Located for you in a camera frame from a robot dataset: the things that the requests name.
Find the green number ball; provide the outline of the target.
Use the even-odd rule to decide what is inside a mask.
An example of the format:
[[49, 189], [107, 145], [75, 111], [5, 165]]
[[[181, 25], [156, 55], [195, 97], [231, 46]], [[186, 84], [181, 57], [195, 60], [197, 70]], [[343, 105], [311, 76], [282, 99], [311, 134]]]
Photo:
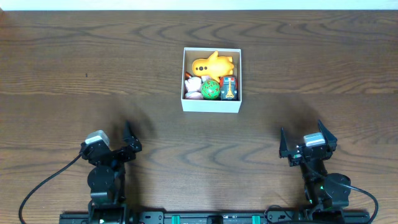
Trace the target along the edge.
[[205, 100], [217, 100], [221, 94], [220, 84], [215, 80], [207, 80], [201, 85], [201, 94]]

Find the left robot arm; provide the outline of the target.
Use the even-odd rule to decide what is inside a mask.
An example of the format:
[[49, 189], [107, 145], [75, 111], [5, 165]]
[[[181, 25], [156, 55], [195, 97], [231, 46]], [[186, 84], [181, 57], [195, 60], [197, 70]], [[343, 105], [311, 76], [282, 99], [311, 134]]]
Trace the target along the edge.
[[91, 189], [88, 223], [132, 223], [131, 210], [125, 204], [125, 163], [136, 158], [142, 144], [126, 121], [123, 130], [125, 146], [110, 149], [109, 137], [102, 130], [90, 133], [81, 143], [81, 158], [94, 168], [88, 174]]

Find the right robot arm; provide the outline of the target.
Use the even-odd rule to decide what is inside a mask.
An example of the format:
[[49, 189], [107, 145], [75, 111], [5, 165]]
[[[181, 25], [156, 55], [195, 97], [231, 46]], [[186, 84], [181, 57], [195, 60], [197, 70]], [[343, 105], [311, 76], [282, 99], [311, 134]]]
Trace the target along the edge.
[[321, 212], [330, 216], [341, 214], [342, 208], [349, 205], [348, 196], [351, 180], [339, 174], [329, 174], [324, 162], [329, 160], [337, 147], [337, 138], [318, 122], [319, 132], [303, 137], [304, 143], [290, 149], [284, 130], [280, 130], [279, 157], [288, 159], [289, 166], [299, 166], [304, 180], [304, 191], [310, 206], [302, 210], [302, 215], [314, 220]]

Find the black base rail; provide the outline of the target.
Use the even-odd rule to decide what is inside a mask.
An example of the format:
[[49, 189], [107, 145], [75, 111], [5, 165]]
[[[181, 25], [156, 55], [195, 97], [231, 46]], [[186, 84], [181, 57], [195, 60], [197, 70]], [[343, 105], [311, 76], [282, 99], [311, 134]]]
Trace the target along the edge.
[[298, 211], [286, 212], [275, 209], [252, 213], [164, 213], [142, 212], [131, 215], [126, 221], [112, 218], [89, 218], [86, 213], [64, 213], [60, 215], [61, 224], [87, 223], [138, 223], [138, 224], [229, 224], [229, 223], [369, 223], [368, 212], [315, 212], [313, 217], [306, 217]]

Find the pink pig toy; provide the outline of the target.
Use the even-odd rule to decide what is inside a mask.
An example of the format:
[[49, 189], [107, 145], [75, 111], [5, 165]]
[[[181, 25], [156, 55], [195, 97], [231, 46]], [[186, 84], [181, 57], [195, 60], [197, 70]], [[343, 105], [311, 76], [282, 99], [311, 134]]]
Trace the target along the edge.
[[187, 100], [203, 100], [203, 95], [201, 93], [202, 80], [200, 77], [191, 75], [190, 73], [185, 73], [185, 99]]

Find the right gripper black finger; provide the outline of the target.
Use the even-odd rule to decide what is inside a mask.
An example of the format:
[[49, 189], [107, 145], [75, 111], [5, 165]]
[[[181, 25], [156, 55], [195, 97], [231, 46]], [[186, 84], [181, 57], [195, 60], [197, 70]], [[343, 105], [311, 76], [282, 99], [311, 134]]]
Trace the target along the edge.
[[284, 129], [280, 129], [280, 146], [279, 146], [279, 157], [280, 158], [286, 158], [289, 156], [293, 156], [295, 154], [295, 151], [291, 151], [288, 148], [287, 141], [285, 138], [285, 133]]
[[318, 120], [318, 128], [329, 146], [337, 146], [337, 138], [324, 126], [321, 120]]

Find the orange duck toy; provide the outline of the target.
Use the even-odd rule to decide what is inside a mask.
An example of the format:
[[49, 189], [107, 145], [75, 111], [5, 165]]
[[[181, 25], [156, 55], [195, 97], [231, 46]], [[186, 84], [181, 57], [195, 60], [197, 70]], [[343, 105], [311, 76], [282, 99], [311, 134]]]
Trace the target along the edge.
[[219, 56], [219, 52], [216, 50], [208, 58], [196, 59], [192, 63], [192, 70], [195, 76], [209, 76], [219, 83], [221, 77], [233, 75], [233, 58]]

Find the white cardboard box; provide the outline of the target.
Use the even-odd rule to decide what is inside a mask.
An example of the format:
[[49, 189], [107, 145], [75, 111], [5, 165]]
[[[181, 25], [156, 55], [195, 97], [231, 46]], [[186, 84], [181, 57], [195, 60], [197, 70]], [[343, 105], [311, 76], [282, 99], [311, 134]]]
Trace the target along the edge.
[[[233, 75], [238, 82], [238, 96], [235, 101], [228, 100], [191, 100], [186, 99], [187, 92], [184, 81], [186, 80], [185, 73], [193, 74], [192, 69], [188, 68], [193, 61], [198, 58], [209, 57], [211, 53], [218, 50], [221, 56], [232, 56], [234, 65]], [[241, 49], [220, 49], [220, 48], [195, 48], [185, 47], [183, 50], [183, 65], [182, 65], [182, 84], [181, 84], [181, 102], [182, 109], [185, 112], [210, 112], [210, 113], [238, 113], [242, 103], [242, 84], [241, 84]]]

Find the red toy fire truck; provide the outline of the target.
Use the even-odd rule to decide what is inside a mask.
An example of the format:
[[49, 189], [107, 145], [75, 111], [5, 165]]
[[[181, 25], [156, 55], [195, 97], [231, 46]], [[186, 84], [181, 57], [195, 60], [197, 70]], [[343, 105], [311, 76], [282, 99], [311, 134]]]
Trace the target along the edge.
[[238, 99], [237, 79], [235, 76], [225, 76], [220, 79], [220, 100], [236, 101]]

